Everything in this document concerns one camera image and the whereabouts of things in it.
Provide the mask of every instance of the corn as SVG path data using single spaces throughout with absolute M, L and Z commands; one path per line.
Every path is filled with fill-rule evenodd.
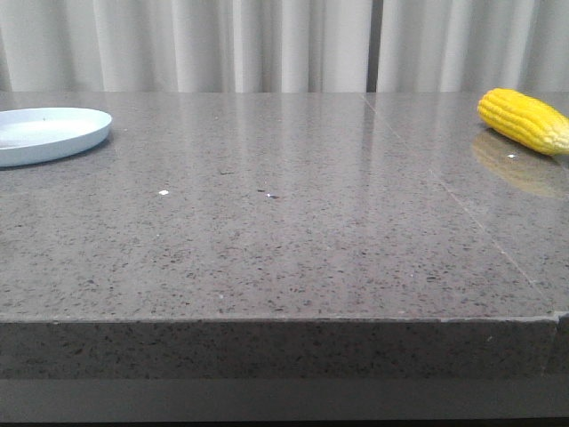
M 498 133 L 547 156 L 569 154 L 569 118 L 543 101 L 496 88 L 478 103 L 478 114 Z

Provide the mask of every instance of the curtain fold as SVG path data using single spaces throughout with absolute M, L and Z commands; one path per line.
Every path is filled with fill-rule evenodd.
M 0 90 L 567 91 L 568 14 L 566 0 L 0 0 Z

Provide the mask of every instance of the speckled stone surface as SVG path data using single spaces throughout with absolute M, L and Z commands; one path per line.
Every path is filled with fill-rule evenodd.
M 477 98 L 0 93 L 114 118 L 0 169 L 0 377 L 541 375 L 565 176 L 505 179 Z
M 547 369 L 548 375 L 569 375 L 569 315 L 559 319 Z

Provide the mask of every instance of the yellow corn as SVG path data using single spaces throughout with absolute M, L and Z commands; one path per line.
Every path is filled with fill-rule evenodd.
M 492 89 L 478 114 L 510 139 L 548 156 L 569 154 L 569 118 L 543 101 L 513 89 Z

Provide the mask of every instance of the toy corn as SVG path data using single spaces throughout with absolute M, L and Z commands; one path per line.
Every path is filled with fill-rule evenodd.
M 498 133 L 547 156 L 569 154 L 569 118 L 543 101 L 496 88 L 478 103 L 478 114 Z

